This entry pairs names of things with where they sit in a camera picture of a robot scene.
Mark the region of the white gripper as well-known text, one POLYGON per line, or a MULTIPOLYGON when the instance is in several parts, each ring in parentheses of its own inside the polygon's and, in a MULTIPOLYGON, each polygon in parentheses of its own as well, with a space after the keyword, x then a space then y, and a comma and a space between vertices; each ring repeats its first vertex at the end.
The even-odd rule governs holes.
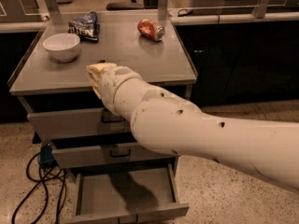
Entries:
POLYGON ((116 115, 114 98, 119 87, 132 78, 140 79, 141 76, 125 66, 117 66, 115 63, 96 63, 86 67, 89 73, 88 79, 96 96, 102 100, 105 108, 116 115))

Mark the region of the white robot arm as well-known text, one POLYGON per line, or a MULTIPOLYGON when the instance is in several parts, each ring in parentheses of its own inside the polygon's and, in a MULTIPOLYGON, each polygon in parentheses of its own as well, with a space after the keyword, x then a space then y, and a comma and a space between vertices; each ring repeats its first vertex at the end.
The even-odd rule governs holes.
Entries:
POLYGON ((212 116, 126 66, 97 63, 86 70, 105 108, 129 121, 142 147, 218 161, 278 187, 299 189, 298 123, 212 116))

